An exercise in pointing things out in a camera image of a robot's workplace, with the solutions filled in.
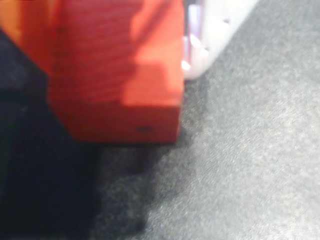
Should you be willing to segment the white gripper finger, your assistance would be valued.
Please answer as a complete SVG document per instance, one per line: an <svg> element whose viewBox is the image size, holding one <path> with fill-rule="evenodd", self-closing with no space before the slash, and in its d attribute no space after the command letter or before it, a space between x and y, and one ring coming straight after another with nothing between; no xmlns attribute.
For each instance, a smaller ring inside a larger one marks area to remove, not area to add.
<svg viewBox="0 0 320 240"><path fill-rule="evenodd" d="M185 80L203 75L248 18L257 0L185 0Z"/></svg>

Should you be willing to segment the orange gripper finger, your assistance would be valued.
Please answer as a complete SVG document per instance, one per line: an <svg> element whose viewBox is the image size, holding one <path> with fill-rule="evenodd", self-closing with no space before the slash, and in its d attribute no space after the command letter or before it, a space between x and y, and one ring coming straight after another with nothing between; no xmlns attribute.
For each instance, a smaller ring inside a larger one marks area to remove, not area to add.
<svg viewBox="0 0 320 240"><path fill-rule="evenodd" d="M48 75L53 72L59 0L2 0L0 29Z"/></svg>

